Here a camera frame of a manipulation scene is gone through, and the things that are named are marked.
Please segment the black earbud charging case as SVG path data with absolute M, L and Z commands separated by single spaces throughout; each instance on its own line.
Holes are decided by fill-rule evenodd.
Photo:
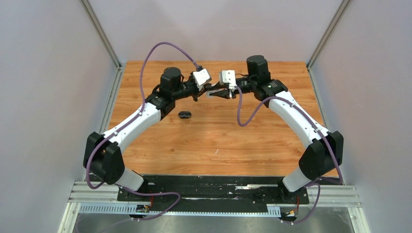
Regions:
M 189 119 L 191 118 L 192 113 L 190 111 L 181 111 L 178 113 L 178 117 L 181 119 Z

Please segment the white earbud charging case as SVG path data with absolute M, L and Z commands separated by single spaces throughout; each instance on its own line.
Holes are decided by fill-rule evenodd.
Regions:
M 205 94 L 208 98 L 213 98 L 217 96 L 216 92 L 219 92 L 219 91 L 218 90 L 208 90 L 205 92 Z

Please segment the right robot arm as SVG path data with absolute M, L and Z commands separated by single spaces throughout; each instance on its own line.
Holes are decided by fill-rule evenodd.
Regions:
M 300 189 L 314 184 L 333 169 L 338 172 L 337 183 L 342 184 L 340 165 L 343 162 L 343 135 L 339 131 L 331 132 L 318 123 L 280 80 L 272 79 L 264 56 L 250 56 L 246 64 L 247 75 L 237 78 L 233 70 L 223 70 L 219 73 L 219 82 L 211 85 L 207 93 L 225 99 L 234 99 L 236 96 L 242 98 L 244 94 L 252 93 L 260 103 L 244 123 L 237 113 L 240 126 L 249 124 L 264 105 L 279 115 L 298 136 L 305 151 L 297 168 L 278 182 L 278 198 L 282 202 L 291 202 Z

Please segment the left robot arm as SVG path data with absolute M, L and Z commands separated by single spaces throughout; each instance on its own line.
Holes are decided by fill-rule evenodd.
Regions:
M 177 100 L 188 97 L 198 100 L 211 81 L 209 72 L 202 67 L 192 72 L 187 81 L 182 77 L 180 69 L 166 68 L 160 83 L 134 113 L 103 134 L 93 132 L 88 136 L 83 161 L 87 173 L 94 174 L 103 183 L 130 189 L 136 200 L 148 197 L 149 188 L 144 178 L 126 168 L 122 154 L 139 135 L 167 116 Z

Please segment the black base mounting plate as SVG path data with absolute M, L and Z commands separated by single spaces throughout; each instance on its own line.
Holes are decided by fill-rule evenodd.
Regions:
M 267 204 L 309 204 L 305 188 L 287 194 L 281 176 L 146 175 L 141 193 L 177 192 L 175 212 L 263 213 Z

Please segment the right aluminium corner post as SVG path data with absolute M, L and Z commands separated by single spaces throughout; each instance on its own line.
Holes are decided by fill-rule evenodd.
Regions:
M 351 4 L 352 0 L 342 0 L 334 13 L 332 19 L 330 20 L 325 32 L 323 33 L 319 43 L 317 44 L 314 52 L 312 53 L 309 61 L 306 63 L 307 70 L 310 71 L 317 59 L 319 58 L 323 48 L 327 44 L 329 38 L 332 36 L 336 26 L 340 22 L 341 18 L 345 14 L 347 8 Z

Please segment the aluminium corner post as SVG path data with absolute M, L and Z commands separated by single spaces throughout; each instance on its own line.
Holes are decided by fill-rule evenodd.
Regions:
M 80 4 L 82 5 L 87 17 L 89 18 L 92 26 L 94 27 L 97 36 L 101 40 L 106 52 L 108 53 L 111 61 L 117 68 L 117 70 L 120 70 L 122 67 L 122 64 L 116 55 L 116 52 L 113 49 L 113 46 L 111 45 L 99 19 L 97 14 L 95 13 L 93 6 L 91 5 L 91 2 L 89 0 L 79 0 Z
M 310 71 L 317 59 L 319 58 L 323 48 L 327 44 L 329 38 L 332 36 L 336 26 L 340 22 L 341 18 L 345 14 L 347 8 L 351 4 L 352 0 L 342 0 L 334 13 L 332 19 L 330 20 L 325 32 L 323 33 L 319 43 L 317 44 L 314 52 L 312 53 L 309 61 L 306 63 L 307 70 Z

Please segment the left aluminium corner post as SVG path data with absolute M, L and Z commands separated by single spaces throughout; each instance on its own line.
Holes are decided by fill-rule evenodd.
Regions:
M 91 2 L 89 0 L 79 0 L 80 4 L 82 5 L 87 17 L 89 18 L 92 26 L 94 27 L 97 36 L 101 40 L 106 52 L 108 53 L 111 61 L 117 68 L 117 70 L 120 70 L 122 67 L 122 64 L 116 55 L 116 52 L 113 49 L 113 46 L 111 45 L 99 19 L 97 14 L 95 13 L 93 6 L 91 5 Z

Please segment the aluminium frame rail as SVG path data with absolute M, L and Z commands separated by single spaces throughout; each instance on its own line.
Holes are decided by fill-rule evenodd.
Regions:
M 320 188 L 314 185 L 288 200 L 275 196 L 275 191 L 278 189 L 275 184 L 248 184 L 246 186 L 224 184 L 216 187 L 208 185 L 205 189 L 206 191 L 215 189 L 217 192 L 204 194 L 199 187 L 187 188 L 185 191 L 180 191 L 181 200 L 246 200 L 253 204 L 262 203 L 267 206 L 280 207 L 313 206 L 314 204 L 319 207 L 361 207 L 357 191 L 354 186 L 350 185 L 322 185 Z M 129 194 L 116 186 L 107 184 L 92 190 L 85 182 L 75 182 L 69 201 L 137 205 L 154 203 L 159 206 L 160 203 L 166 201 L 166 198 L 166 195 L 151 198 Z

